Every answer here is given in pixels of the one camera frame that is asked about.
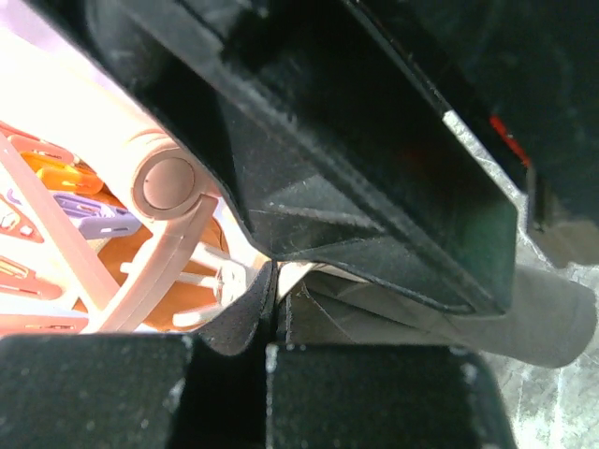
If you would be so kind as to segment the pink round clip hanger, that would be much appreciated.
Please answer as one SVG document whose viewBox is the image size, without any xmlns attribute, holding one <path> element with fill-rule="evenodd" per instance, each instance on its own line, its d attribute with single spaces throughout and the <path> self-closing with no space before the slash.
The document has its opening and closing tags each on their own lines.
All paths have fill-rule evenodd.
<svg viewBox="0 0 599 449">
<path fill-rule="evenodd" d="M 12 329 L 83 333 L 89 313 L 68 245 L 83 239 L 123 284 L 152 237 L 121 201 L 136 192 L 160 210 L 195 193 L 219 202 L 200 163 L 128 101 L 44 59 L 2 63 L 1 292 L 80 312 L 74 322 L 38 318 L 11 322 Z M 213 215 L 184 270 L 138 327 L 198 328 L 256 278 L 255 268 L 231 255 Z"/>
</svg>

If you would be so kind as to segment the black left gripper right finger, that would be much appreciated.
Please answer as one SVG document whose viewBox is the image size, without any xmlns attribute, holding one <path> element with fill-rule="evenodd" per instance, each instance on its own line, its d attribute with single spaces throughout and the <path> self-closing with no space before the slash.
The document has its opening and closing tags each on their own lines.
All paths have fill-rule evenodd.
<svg viewBox="0 0 599 449">
<path fill-rule="evenodd" d="M 269 448 L 512 448 L 483 358 L 460 347 L 352 342 L 294 287 L 266 348 Z"/>
</svg>

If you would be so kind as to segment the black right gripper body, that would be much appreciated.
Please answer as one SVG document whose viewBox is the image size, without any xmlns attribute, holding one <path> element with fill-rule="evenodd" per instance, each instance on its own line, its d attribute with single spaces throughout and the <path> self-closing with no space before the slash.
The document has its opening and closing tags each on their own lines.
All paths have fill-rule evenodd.
<svg viewBox="0 0 599 449">
<path fill-rule="evenodd" d="M 35 1 L 212 173 L 247 238 L 456 314 L 512 301 L 529 197 L 598 261 L 594 1 Z"/>
</svg>

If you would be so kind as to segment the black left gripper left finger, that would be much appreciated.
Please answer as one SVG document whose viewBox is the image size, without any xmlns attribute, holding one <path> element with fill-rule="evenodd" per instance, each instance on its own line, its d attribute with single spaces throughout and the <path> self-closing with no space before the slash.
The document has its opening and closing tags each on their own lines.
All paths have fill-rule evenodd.
<svg viewBox="0 0 599 449">
<path fill-rule="evenodd" d="M 274 267 L 193 333 L 1 341 L 5 448 L 261 448 Z"/>
</svg>

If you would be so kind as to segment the dark brown boxer underwear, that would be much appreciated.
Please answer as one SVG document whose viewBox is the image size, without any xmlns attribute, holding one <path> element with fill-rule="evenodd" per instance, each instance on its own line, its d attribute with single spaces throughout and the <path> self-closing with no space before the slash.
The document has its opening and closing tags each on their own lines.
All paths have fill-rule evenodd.
<svg viewBox="0 0 599 449">
<path fill-rule="evenodd" d="M 525 265 L 516 266 L 507 312 L 484 317 L 436 310 L 327 264 L 285 262 L 280 268 L 282 293 L 303 282 L 356 343 L 465 346 L 558 369 L 587 349 L 598 324 L 592 289 Z"/>
</svg>

